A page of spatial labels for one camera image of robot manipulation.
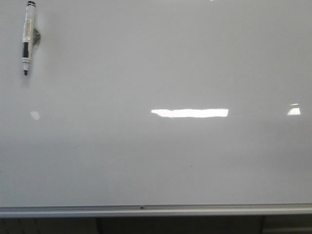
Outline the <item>white black whiteboard marker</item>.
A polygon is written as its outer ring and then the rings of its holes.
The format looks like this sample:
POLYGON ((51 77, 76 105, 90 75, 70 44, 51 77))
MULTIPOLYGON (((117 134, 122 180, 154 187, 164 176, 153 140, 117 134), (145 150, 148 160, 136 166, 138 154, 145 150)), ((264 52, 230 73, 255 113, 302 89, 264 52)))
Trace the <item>white black whiteboard marker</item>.
POLYGON ((36 3, 29 0, 26 5, 25 22, 22 35, 22 66, 25 76, 28 75, 32 61, 32 53, 36 46, 39 45, 41 35, 36 28, 36 3))

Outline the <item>white whiteboard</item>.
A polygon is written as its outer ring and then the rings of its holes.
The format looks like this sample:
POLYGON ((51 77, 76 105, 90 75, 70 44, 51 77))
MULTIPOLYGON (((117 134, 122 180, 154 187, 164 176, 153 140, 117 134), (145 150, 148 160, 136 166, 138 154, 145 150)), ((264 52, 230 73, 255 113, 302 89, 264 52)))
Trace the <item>white whiteboard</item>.
POLYGON ((310 203, 309 0, 0 3, 0 204, 310 203))

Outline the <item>aluminium whiteboard frame rail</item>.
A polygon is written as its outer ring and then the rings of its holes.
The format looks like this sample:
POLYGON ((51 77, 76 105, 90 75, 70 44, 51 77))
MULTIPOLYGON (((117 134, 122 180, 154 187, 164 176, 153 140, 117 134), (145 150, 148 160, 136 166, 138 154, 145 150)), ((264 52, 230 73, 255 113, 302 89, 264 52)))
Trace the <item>aluminium whiteboard frame rail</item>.
POLYGON ((1 218, 310 215, 310 203, 1 207, 1 218))

